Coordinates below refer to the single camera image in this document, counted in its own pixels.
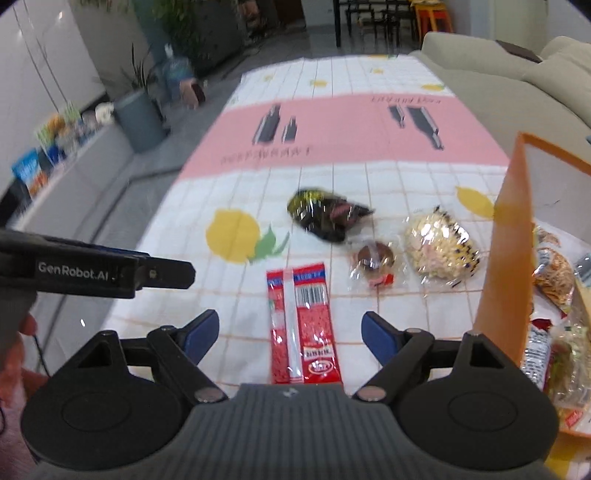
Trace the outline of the person's left hand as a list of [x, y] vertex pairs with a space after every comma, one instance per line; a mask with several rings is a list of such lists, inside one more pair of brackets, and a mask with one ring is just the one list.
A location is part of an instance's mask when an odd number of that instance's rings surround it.
[[24, 387], [27, 397], [33, 395], [48, 381], [48, 376], [23, 368], [25, 358], [24, 337], [34, 337], [37, 333], [37, 322], [31, 314], [27, 314], [19, 327], [15, 341], [8, 349], [4, 366], [1, 368], [1, 404], [10, 407], [15, 392]]

